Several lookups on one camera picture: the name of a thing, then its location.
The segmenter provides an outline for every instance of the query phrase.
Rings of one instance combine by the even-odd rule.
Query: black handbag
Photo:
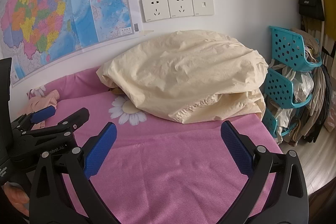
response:
[[[324,21],[322,0],[299,0],[299,14]]]

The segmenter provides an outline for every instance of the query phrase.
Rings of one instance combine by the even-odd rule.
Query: teal plastic basket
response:
[[[298,108],[305,106],[309,103],[312,97],[310,94],[306,101],[302,103],[293,103],[293,83],[273,69],[268,69],[268,73],[266,75],[265,93],[270,96],[281,108]]]
[[[269,131],[269,133],[272,135],[273,138],[277,137],[277,134],[275,132],[275,130],[277,129],[277,125],[278,125],[278,120],[274,118],[273,114],[269,111],[268,108],[266,108],[265,110],[265,114],[264,117],[262,119],[262,123],[264,124],[264,126],[267,128],[267,130]],[[280,135],[281,136],[286,136],[287,134],[289,134],[292,129],[294,127],[296,127],[297,123],[293,123],[288,130],[282,132]]]
[[[273,59],[280,61],[295,71],[310,71],[322,65],[320,56],[317,58],[318,63],[316,64],[306,60],[302,35],[274,26],[270,26],[270,29],[272,30]]]

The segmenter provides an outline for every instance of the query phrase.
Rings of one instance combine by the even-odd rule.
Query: wooden floor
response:
[[[316,143],[300,140],[296,147],[283,142],[279,145],[283,153],[295,150],[299,156],[308,195],[317,191],[336,176],[336,130],[328,132],[322,128]]]

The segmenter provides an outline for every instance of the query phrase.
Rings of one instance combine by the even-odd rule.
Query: blue gripper pad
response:
[[[38,112],[33,113],[33,115],[30,118],[30,122],[33,124],[37,124],[55,115],[55,112],[56,109],[53,106],[48,106],[46,108],[41,109]]]
[[[117,127],[111,123],[85,157],[84,174],[87,179],[98,173],[117,138]]]
[[[222,123],[220,134],[239,171],[250,177],[253,174],[253,157],[245,145],[226,122]]]

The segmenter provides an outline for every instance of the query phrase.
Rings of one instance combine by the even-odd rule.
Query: beige cloth cover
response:
[[[223,120],[256,113],[268,65],[257,51],[211,31],[178,31],[143,42],[97,71],[134,105],[180,123]]]

